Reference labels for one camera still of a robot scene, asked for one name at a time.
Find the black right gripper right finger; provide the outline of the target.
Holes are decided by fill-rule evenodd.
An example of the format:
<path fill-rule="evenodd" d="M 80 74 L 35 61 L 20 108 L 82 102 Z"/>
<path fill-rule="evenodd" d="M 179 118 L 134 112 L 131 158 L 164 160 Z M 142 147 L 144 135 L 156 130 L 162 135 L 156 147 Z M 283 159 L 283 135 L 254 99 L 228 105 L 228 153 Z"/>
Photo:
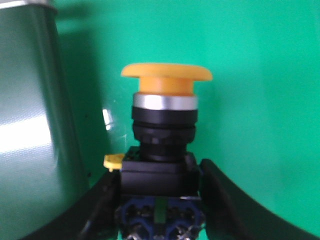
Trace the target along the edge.
<path fill-rule="evenodd" d="M 316 240 L 259 204 L 210 159 L 202 159 L 200 196 L 210 240 Z"/>

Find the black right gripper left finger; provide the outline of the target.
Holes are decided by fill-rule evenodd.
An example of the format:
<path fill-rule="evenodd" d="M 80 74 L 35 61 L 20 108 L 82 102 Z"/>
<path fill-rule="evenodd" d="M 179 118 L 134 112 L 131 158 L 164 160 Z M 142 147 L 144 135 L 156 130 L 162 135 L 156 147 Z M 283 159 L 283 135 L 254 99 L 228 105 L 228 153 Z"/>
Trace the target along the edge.
<path fill-rule="evenodd" d="M 115 240 L 115 212 L 121 198 L 119 172 L 106 172 L 66 212 L 24 236 L 23 240 Z"/>

